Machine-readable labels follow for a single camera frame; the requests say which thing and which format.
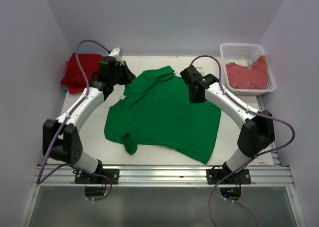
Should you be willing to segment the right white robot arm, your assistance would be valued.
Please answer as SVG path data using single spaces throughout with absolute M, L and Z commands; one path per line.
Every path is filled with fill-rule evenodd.
M 237 149 L 222 165 L 212 168 L 210 175 L 215 180 L 223 179 L 226 183 L 234 183 L 240 177 L 238 168 L 248 160 L 256 157 L 275 140 L 274 124 L 271 113 L 261 112 L 245 104 L 233 94 L 227 96 L 227 90 L 219 79 L 212 74 L 202 76 L 194 66 L 189 66 L 180 73 L 188 86 L 189 100 L 192 104 L 211 102 L 226 113 L 240 128 Z

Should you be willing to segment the green t shirt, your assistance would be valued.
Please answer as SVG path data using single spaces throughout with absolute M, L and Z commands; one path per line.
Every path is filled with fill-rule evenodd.
M 158 145 L 207 164 L 221 113 L 210 102 L 190 103 L 187 85 L 166 66 L 144 71 L 125 86 L 124 98 L 109 108 L 104 135 L 130 155 L 139 144 Z

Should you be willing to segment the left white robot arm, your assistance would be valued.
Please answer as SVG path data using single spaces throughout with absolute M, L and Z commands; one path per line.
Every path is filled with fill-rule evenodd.
M 93 111 L 113 92 L 115 85 L 129 84 L 134 78 L 121 55 L 103 57 L 80 98 L 57 119 L 48 119 L 43 124 L 42 152 L 45 157 L 85 171 L 86 178 L 94 184 L 101 182 L 104 177 L 101 161 L 84 152 L 79 132 Z

